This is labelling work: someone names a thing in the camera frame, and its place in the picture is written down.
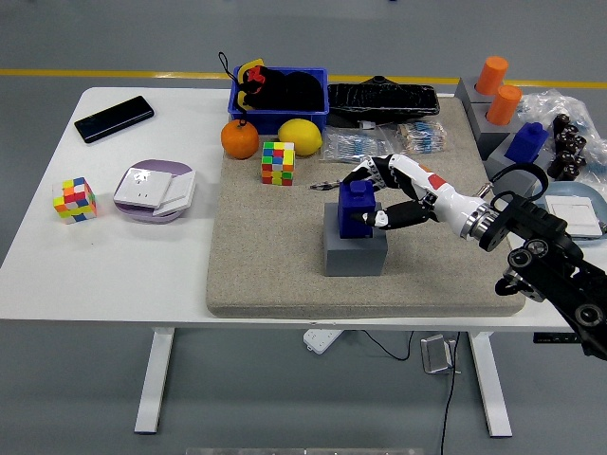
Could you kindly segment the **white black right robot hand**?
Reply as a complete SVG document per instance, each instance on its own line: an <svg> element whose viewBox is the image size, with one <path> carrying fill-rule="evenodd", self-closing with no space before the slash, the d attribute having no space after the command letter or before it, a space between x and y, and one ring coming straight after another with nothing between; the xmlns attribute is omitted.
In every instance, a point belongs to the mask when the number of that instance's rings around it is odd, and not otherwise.
<svg viewBox="0 0 607 455"><path fill-rule="evenodd" d="M374 191L400 189L409 200L374 212L352 216L367 226L390 230L422 224L430 219L450 226L458 236L468 239L488 214L480 197L463 195L442 177L402 154L374 156L363 160L343 179L369 181Z"/></svg>

